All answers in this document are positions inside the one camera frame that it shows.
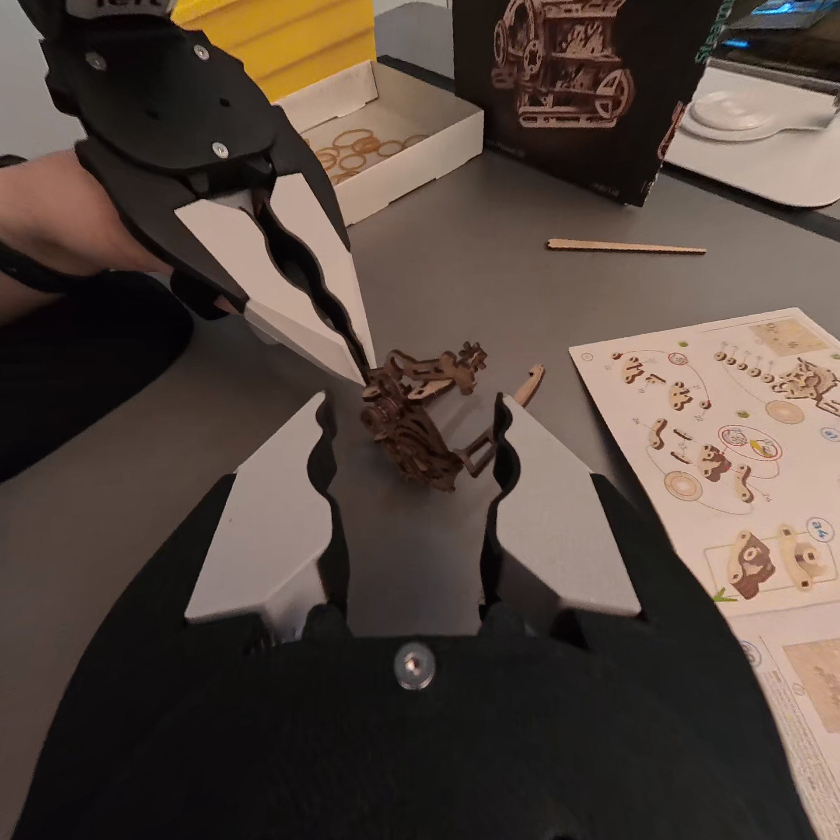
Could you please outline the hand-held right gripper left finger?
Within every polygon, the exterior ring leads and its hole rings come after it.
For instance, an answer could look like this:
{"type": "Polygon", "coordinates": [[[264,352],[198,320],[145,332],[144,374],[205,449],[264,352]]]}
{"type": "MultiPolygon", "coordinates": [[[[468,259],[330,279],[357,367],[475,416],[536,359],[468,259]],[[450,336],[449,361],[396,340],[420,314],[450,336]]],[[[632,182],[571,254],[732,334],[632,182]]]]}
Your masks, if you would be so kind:
{"type": "Polygon", "coordinates": [[[346,616],[349,549],[330,492],[336,433],[329,394],[318,392],[237,468],[187,622],[255,615],[290,642],[315,606],[346,616]]]}

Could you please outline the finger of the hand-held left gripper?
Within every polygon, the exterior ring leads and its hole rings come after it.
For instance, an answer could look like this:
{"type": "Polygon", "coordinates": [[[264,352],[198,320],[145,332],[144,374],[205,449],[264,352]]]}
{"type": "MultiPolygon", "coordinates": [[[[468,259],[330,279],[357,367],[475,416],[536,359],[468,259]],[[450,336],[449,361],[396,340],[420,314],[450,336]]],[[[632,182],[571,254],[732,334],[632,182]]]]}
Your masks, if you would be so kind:
{"type": "Polygon", "coordinates": [[[255,206],[277,278],[253,294],[253,323],[327,371],[371,371],[375,351],[350,248],[301,174],[255,206]]]}
{"type": "MultiPolygon", "coordinates": [[[[207,199],[177,209],[175,214],[243,289],[247,297],[246,320],[269,343],[281,343],[273,340],[258,324],[253,323],[253,294],[266,289],[266,281],[270,277],[277,278],[267,253],[266,240],[254,217],[232,200],[220,203],[207,199]]],[[[368,371],[331,372],[350,382],[364,385],[365,374],[368,371]]]]}

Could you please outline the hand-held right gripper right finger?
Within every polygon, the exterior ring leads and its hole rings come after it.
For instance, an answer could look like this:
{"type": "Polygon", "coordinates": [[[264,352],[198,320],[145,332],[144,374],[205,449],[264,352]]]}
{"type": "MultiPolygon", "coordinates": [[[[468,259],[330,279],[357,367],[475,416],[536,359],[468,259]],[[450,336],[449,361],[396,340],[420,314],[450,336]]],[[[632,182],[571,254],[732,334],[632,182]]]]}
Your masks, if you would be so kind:
{"type": "Polygon", "coordinates": [[[563,610],[637,617],[642,607],[595,487],[595,474],[510,395],[495,403],[490,503],[482,543],[487,608],[528,627],[563,610]]]}

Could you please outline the wooden model assembly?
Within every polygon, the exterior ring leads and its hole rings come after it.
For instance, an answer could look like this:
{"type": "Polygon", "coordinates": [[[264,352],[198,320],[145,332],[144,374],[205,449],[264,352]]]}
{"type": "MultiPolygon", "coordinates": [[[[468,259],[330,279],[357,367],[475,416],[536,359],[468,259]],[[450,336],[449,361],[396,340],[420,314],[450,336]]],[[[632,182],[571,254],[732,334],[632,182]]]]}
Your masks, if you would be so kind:
{"type": "Polygon", "coordinates": [[[491,427],[466,448],[452,449],[428,411],[454,388],[471,396],[486,359],[479,343],[465,342],[456,353],[445,351],[428,360],[392,350],[381,367],[370,371],[360,419],[405,478],[452,492],[463,470],[476,478],[495,458],[491,427]]]}

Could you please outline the person's left forearm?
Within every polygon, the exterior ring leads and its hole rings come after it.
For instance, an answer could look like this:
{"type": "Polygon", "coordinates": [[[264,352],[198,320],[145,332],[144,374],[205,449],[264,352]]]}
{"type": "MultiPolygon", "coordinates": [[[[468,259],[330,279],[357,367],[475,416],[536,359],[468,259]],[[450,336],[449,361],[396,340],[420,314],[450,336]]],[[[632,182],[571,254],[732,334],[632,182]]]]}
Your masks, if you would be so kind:
{"type": "Polygon", "coordinates": [[[36,310],[49,305],[55,294],[36,290],[18,283],[1,287],[1,329],[36,310]]]}

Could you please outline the person's left hand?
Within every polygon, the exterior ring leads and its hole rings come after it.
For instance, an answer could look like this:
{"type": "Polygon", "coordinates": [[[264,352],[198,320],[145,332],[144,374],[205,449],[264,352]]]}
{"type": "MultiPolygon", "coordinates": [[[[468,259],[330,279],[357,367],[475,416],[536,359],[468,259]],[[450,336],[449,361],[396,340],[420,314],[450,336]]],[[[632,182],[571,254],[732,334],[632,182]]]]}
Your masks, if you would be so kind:
{"type": "Polygon", "coordinates": [[[103,270],[172,273],[131,235],[73,150],[2,168],[1,241],[41,266],[72,276],[103,270]]]}

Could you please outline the yellow plastic bin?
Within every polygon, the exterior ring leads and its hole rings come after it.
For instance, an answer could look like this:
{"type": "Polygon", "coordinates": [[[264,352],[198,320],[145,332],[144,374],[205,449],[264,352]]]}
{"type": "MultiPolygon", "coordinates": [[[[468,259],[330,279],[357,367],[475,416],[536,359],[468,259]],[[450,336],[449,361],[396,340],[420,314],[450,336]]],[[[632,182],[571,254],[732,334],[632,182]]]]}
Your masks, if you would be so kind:
{"type": "Polygon", "coordinates": [[[271,102],[375,58],[372,1],[180,1],[172,20],[240,60],[271,102]]]}

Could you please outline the assembly instruction booklet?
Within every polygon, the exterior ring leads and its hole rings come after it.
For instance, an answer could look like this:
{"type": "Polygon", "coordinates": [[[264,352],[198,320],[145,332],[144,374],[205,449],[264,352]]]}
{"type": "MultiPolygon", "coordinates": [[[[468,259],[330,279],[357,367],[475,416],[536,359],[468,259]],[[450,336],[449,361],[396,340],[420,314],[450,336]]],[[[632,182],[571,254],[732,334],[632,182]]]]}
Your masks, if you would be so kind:
{"type": "Polygon", "coordinates": [[[570,348],[839,837],[839,352],[795,308],[570,348]]]}

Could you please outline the thin wooden stick tool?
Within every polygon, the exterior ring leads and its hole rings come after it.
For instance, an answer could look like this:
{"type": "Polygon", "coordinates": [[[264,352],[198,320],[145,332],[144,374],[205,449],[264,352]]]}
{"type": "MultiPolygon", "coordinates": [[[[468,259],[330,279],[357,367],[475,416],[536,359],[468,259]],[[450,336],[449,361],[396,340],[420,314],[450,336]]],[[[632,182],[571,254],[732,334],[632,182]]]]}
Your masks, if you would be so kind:
{"type": "Polygon", "coordinates": [[[703,256],[707,253],[705,248],[697,247],[629,244],[567,238],[551,238],[546,242],[545,247],[548,250],[567,253],[659,254],[669,256],[703,256]]]}

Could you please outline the white book stand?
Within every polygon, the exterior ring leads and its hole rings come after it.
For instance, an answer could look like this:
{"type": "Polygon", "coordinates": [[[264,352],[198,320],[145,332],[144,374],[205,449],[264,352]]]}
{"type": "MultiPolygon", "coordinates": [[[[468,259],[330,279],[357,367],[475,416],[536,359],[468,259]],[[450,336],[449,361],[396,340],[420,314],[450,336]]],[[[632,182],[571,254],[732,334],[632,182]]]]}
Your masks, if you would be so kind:
{"type": "Polygon", "coordinates": [[[665,161],[796,208],[839,197],[837,80],[710,59],[665,161]]]}

